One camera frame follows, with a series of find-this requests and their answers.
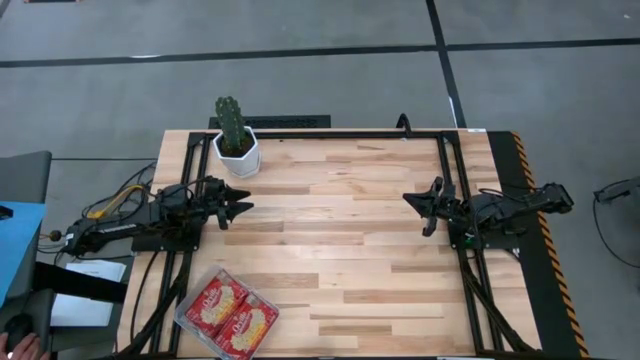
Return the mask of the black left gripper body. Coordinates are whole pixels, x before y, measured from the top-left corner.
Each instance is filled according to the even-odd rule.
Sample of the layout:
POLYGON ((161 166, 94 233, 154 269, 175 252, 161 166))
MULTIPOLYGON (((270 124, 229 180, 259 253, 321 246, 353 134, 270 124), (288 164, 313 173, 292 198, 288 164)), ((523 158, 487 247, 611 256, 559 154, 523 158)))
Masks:
POLYGON ((206 176, 201 178, 197 185, 201 186, 201 191, 194 200, 196 214, 203 220, 215 216, 219 223, 226 223, 225 182, 213 176, 206 176))

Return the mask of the person's hand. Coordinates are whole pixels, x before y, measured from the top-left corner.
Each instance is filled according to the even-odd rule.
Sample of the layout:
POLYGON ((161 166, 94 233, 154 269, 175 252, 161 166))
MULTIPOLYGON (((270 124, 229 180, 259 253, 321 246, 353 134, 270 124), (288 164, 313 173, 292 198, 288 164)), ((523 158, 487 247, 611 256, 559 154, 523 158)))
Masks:
POLYGON ((0 360, 51 360, 49 352, 41 352, 40 338, 31 333, 24 337, 11 351, 6 350, 8 334, 0 334, 0 360))

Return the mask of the black aluminium table frame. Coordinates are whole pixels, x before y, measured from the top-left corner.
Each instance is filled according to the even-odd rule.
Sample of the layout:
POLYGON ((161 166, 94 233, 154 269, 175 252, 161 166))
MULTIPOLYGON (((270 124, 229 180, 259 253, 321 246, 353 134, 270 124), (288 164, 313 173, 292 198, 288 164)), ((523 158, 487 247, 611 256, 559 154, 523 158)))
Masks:
POLYGON ((250 192, 253 208, 227 230, 204 228, 196 283, 213 265, 280 311, 262 357, 470 355, 456 254, 444 226, 425 237, 405 202, 441 174, 433 139, 398 130, 265 131, 261 169, 208 174, 250 192))

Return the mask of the black perforated panel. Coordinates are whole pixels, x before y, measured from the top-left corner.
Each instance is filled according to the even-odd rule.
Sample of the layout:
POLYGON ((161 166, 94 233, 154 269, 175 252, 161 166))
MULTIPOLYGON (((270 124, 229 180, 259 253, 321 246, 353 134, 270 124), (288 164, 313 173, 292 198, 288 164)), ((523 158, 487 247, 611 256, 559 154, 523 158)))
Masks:
POLYGON ((247 116, 244 124, 253 129, 331 128, 330 115, 247 116))

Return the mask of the white hexagonal plant pot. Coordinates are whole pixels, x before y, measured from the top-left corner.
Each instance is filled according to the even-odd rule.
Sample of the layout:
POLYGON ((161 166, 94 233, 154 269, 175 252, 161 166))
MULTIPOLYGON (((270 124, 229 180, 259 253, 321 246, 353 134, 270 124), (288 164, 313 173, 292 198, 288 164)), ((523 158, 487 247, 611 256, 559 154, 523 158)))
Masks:
POLYGON ((250 126, 245 126, 244 129, 247 137, 252 141, 252 144, 242 156, 225 156, 222 153, 222 133, 216 135, 212 140, 215 152, 222 164, 231 174, 239 178, 246 178, 257 174, 260 170, 262 160, 262 153, 253 129, 250 126))

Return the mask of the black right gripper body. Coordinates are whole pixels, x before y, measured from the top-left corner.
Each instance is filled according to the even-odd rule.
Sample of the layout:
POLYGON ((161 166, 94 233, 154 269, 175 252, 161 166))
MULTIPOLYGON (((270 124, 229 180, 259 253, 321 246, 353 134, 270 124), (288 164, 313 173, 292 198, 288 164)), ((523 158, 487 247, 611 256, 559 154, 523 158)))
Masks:
POLYGON ((452 223, 463 232, 472 230, 471 210, 464 200, 456 197, 456 187, 452 184, 442 184, 438 187, 436 216, 452 223))

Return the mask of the black computer mouse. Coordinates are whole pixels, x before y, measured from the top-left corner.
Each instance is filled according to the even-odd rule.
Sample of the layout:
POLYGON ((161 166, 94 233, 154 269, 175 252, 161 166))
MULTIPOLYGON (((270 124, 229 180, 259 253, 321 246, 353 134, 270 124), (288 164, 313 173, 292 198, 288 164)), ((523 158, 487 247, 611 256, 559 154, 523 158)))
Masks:
POLYGON ((15 347, 23 338, 33 332, 32 317, 25 313, 13 316, 5 324, 4 332, 8 335, 7 347, 15 347))

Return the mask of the blue panel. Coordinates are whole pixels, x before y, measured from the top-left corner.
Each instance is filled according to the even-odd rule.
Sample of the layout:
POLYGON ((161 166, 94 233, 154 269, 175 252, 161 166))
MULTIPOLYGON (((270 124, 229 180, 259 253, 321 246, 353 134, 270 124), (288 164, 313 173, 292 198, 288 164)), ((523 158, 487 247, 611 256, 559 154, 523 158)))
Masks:
POLYGON ((46 205, 0 201, 2 210, 10 210, 12 215, 0 215, 0 307, 46 213, 46 205))

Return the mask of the clear plastic tray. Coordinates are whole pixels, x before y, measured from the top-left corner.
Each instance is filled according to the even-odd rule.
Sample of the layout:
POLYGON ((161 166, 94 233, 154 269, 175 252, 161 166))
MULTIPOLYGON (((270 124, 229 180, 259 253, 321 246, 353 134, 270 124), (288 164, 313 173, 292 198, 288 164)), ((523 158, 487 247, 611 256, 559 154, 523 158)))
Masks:
POLYGON ((243 302, 245 302, 245 301, 250 301, 250 302, 262 301, 262 302, 270 304, 270 305, 272 305, 274 307, 277 307, 277 306, 275 304, 273 304, 272 302, 270 302, 269 300, 267 300, 261 294, 256 292, 253 288, 251 288, 250 286, 246 285, 241 280, 237 279, 235 276, 233 276, 231 273, 229 273, 226 269, 224 269, 224 268, 222 268, 222 267, 220 267, 218 265, 214 265, 214 266, 210 267, 209 270, 205 273, 205 275, 202 276, 199 279, 199 281, 195 285, 195 288, 190 290, 187 293, 187 295, 185 296, 185 298, 178 304, 178 306, 177 306, 177 308, 175 310, 175 313, 174 313, 174 321, 180 327, 182 327, 184 330, 186 330, 187 332, 189 332, 192 335, 194 335, 201 343, 203 343, 207 348, 209 348, 219 358, 221 358, 220 357, 220 350, 214 344, 214 340, 215 340, 216 336, 218 335, 218 333, 221 330, 216 334, 216 336, 214 338, 209 338, 209 337, 205 336, 203 333, 201 333, 200 331, 198 331, 193 325, 191 325, 188 322, 187 318, 186 318, 186 311, 189 308, 189 306, 193 304, 193 302, 196 300, 198 295, 214 279, 219 279, 224 283, 228 283, 230 281, 235 281, 235 282, 239 283, 241 286, 243 286, 244 288, 246 288, 249 291, 249 294, 244 299, 243 302))

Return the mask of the black hazard-striped edge strip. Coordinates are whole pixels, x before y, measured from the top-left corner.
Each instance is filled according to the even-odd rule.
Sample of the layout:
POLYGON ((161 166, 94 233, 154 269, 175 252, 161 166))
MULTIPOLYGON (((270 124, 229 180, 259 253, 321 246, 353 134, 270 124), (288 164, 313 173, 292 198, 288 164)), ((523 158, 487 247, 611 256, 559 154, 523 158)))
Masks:
MULTIPOLYGON (((533 193, 537 185, 519 135, 495 131, 488 138, 502 191, 512 196, 533 193)), ((542 350, 555 357, 588 358, 545 215, 537 212, 514 223, 526 229, 519 239, 520 264, 542 350)))

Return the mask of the grey floor device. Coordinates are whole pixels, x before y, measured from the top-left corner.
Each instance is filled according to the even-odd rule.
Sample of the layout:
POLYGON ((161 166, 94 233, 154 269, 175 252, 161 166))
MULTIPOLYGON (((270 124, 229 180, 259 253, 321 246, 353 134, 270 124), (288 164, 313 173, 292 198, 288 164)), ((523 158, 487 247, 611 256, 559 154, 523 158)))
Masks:
POLYGON ((620 180, 604 186, 594 192, 595 200, 599 203, 609 203, 615 199, 632 195, 640 191, 640 176, 620 180))

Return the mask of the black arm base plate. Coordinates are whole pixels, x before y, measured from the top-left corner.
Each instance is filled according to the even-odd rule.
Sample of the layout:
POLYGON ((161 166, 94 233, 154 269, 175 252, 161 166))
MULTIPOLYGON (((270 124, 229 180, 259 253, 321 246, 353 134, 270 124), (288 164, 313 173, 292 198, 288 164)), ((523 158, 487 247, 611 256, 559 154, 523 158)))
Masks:
POLYGON ((526 232, 504 224, 480 224, 480 237, 475 236, 471 224, 448 223, 449 234, 453 236, 451 246, 461 245, 464 249, 514 249, 518 248, 518 239, 526 232))
POLYGON ((187 252, 199 248, 203 224, 186 222, 168 227, 146 227, 133 236, 133 252, 187 252))

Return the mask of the green cactus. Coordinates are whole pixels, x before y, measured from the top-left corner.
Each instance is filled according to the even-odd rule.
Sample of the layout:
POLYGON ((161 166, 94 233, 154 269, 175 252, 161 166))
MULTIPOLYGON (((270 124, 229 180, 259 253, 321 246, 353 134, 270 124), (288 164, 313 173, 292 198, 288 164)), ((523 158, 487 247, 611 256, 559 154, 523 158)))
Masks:
POLYGON ((247 134, 238 101, 231 96, 219 97, 215 102, 215 112, 222 131, 221 151, 228 157, 243 156, 247 134))

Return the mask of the white paper sheets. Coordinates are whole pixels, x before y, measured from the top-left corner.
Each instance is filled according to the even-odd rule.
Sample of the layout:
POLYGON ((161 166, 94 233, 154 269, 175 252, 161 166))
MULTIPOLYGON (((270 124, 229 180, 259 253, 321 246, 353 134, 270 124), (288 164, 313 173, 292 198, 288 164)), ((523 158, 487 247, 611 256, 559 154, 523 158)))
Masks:
MULTIPOLYGON (((70 262, 67 270, 84 275, 120 281, 126 265, 104 260, 70 262)), ((56 296, 52 312, 51 327, 106 327, 109 324, 113 303, 88 298, 59 294, 56 296)))

